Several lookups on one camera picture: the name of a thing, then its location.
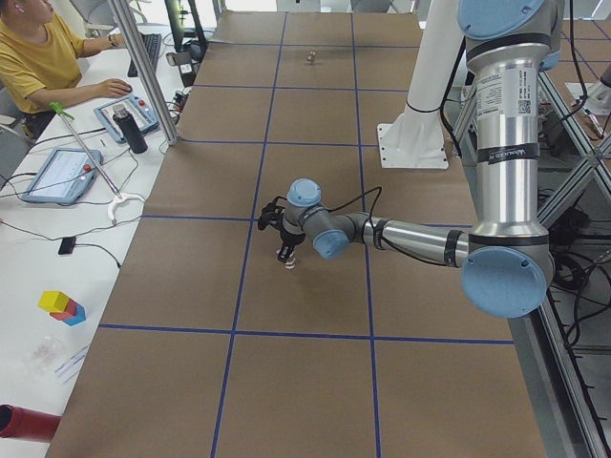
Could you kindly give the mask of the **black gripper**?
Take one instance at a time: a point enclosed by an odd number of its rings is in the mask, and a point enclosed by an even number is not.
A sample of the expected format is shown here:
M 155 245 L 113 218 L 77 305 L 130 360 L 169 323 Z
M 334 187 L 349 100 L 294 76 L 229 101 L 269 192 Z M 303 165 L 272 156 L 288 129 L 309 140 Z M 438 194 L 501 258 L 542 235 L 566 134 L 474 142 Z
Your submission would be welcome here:
M 293 234 L 282 227 L 280 229 L 280 237 L 283 244 L 276 252 L 277 260 L 295 261 L 295 246 L 303 243 L 306 235 L 303 233 Z

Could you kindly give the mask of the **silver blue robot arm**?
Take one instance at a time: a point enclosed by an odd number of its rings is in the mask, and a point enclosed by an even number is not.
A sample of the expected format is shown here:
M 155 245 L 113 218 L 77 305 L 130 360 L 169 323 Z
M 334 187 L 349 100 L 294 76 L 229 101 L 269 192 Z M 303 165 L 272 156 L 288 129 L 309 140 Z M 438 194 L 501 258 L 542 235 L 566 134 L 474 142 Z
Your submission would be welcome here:
M 554 66 L 564 5 L 560 1 L 434 1 L 416 59 L 406 107 L 378 128 L 386 168 L 445 168 L 439 123 L 453 67 L 474 75 L 477 146 L 476 224 L 469 232 L 368 213 L 333 215 L 320 186 L 294 181 L 284 208 L 265 208 L 261 226 L 280 232 L 281 262 L 310 239 L 327 260 L 353 242 L 394 250 L 433 265 L 457 267 L 468 299 L 501 318 L 529 314 L 553 277 L 548 232 L 537 218 L 537 76 Z

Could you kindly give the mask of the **person's hand on mouse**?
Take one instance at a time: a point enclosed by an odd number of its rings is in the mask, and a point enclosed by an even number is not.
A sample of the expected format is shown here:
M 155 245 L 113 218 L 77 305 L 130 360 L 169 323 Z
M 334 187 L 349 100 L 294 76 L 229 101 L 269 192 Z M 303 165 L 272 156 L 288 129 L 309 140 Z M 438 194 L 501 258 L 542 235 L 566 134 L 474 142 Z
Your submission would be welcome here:
M 106 79 L 98 85 L 98 96 L 107 98 L 119 98 L 130 94 L 132 86 L 121 79 Z

